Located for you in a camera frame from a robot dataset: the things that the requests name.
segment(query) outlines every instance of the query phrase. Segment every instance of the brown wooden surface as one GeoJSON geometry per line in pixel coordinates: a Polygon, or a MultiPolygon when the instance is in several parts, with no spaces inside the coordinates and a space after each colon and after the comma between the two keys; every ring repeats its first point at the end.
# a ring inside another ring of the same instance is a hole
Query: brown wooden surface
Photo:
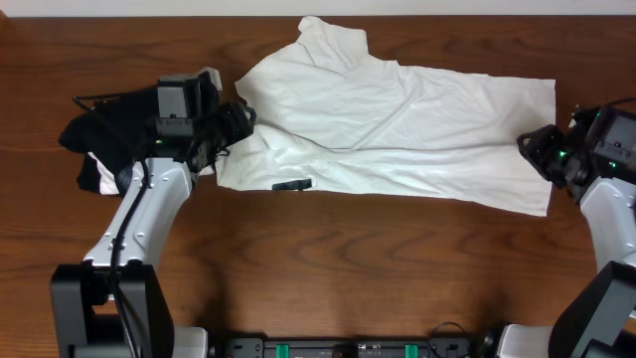
{"type": "MultiPolygon", "coordinates": [[[[333,18],[371,53],[495,76],[556,79],[557,118],[633,95],[636,20],[333,18]]],[[[81,156],[56,140],[74,94],[221,71],[225,97],[292,43],[298,18],[14,19],[0,34],[0,356],[52,357],[49,279],[78,263],[119,200],[78,189],[81,156]]],[[[594,277],[589,230],[553,193],[547,218],[453,200],[235,192],[202,179],[159,276],[179,324],[270,336],[417,335],[454,320],[552,324],[594,277]]]]}

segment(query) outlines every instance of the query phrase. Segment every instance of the tabletop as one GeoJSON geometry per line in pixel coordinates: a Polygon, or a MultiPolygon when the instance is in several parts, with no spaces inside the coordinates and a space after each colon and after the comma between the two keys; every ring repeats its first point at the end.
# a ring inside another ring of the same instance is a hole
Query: tabletop
{"type": "MultiPolygon", "coordinates": [[[[84,192],[57,139],[73,95],[135,90],[218,69],[224,98],[293,43],[299,18],[9,19],[0,29],[0,357],[57,356],[49,293],[120,199],[84,192]]],[[[634,94],[629,17],[358,17],[373,56],[464,73],[556,79],[557,123],[576,104],[634,94]]],[[[158,268],[177,324],[272,337],[425,335],[505,319],[551,325],[595,275],[566,193],[531,217],[469,202],[327,192],[237,192],[202,178],[158,268]]]]}

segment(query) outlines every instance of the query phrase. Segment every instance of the black garment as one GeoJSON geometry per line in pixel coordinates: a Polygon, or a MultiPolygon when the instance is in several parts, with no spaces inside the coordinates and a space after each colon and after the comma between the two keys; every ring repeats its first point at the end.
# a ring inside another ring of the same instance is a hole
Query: black garment
{"type": "MultiPolygon", "coordinates": [[[[157,88],[142,89],[95,103],[95,111],[110,120],[136,148],[144,140],[147,120],[154,120],[159,113],[157,88]]],[[[119,195],[126,193],[132,177],[133,157],[129,150],[113,136],[91,113],[74,118],[60,135],[59,143],[64,148],[84,154],[79,187],[99,193],[97,163],[88,153],[99,159],[114,178],[119,195]]]]}

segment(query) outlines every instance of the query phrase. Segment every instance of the white cloth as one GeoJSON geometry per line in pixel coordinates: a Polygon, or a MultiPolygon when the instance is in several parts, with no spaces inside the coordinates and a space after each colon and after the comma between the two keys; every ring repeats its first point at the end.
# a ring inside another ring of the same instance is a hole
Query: white cloth
{"type": "Polygon", "coordinates": [[[254,135],[217,163],[219,185],[474,201],[544,216],[552,184],[518,135],[555,123],[555,81],[400,66],[366,33],[306,17],[298,40],[237,82],[254,135]]]}

